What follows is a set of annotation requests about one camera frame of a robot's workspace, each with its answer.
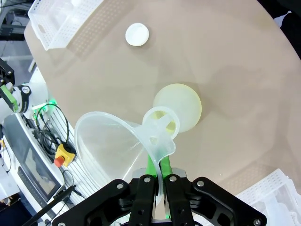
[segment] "black pants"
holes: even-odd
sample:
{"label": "black pants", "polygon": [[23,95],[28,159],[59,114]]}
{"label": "black pants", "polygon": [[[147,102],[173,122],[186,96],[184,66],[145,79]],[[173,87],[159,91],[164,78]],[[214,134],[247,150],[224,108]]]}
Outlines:
{"label": "black pants", "polygon": [[273,17],[287,14],[282,22],[281,30],[301,59],[301,0],[258,0]]}

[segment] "screw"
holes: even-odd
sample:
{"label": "screw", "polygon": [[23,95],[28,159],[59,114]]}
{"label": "screw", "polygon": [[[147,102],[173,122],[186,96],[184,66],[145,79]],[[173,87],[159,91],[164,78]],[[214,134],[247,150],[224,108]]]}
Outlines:
{"label": "screw", "polygon": [[145,182],[145,183],[149,183],[150,181],[151,181],[150,178],[144,178],[144,182]]}
{"label": "screw", "polygon": [[117,185],[117,188],[118,188],[118,189],[123,188],[123,184],[118,184],[118,185]]}
{"label": "screw", "polygon": [[261,221],[259,219],[255,219],[254,222],[253,222],[253,224],[255,226],[260,226],[261,225]]}
{"label": "screw", "polygon": [[204,182],[200,180],[200,181],[197,182],[197,185],[198,185],[199,187],[202,187],[202,186],[204,186]]}
{"label": "screw", "polygon": [[171,182],[175,182],[175,181],[177,180],[177,178],[176,178],[175,176],[171,176],[171,177],[169,178],[169,180],[170,180]]}

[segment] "table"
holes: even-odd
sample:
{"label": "table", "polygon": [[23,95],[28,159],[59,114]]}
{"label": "table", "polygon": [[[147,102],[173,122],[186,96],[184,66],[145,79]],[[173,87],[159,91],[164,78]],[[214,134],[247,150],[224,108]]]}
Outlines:
{"label": "table", "polygon": [[[148,42],[131,47],[140,22]],[[301,63],[256,0],[105,0],[66,49],[25,38],[52,95],[75,126],[103,111],[142,122],[171,83],[199,94],[198,125],[175,138],[173,167],[233,194],[280,168],[301,192]]]}

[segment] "white round cap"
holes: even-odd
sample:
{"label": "white round cap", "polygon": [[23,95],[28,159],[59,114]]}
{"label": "white round cap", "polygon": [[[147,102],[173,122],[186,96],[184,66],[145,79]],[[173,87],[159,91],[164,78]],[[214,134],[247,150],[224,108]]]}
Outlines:
{"label": "white round cap", "polygon": [[126,40],[131,46],[142,46],[149,39],[150,32],[147,27],[141,23],[135,23],[128,27]]}

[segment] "red button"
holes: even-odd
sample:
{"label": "red button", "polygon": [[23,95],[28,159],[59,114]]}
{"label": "red button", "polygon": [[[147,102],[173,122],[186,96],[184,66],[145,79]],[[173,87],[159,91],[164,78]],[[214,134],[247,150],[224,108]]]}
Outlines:
{"label": "red button", "polygon": [[57,166],[57,167],[61,167],[63,165],[63,163],[65,162],[65,158],[62,156],[57,157],[53,163]]}

